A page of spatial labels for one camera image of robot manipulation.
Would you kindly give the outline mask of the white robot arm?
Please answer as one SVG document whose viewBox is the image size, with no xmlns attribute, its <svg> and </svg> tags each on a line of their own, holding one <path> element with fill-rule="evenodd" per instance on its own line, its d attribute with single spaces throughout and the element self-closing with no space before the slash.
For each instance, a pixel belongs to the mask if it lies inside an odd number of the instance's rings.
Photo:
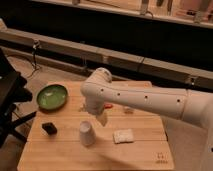
<svg viewBox="0 0 213 171">
<path fill-rule="evenodd" d="M 105 126 L 104 104 L 114 103 L 157 113 L 201 127 L 207 131 L 198 171 L 213 171 L 213 93 L 161 87 L 120 86 L 111 72 L 97 68 L 81 85 L 86 111 Z"/>
</svg>

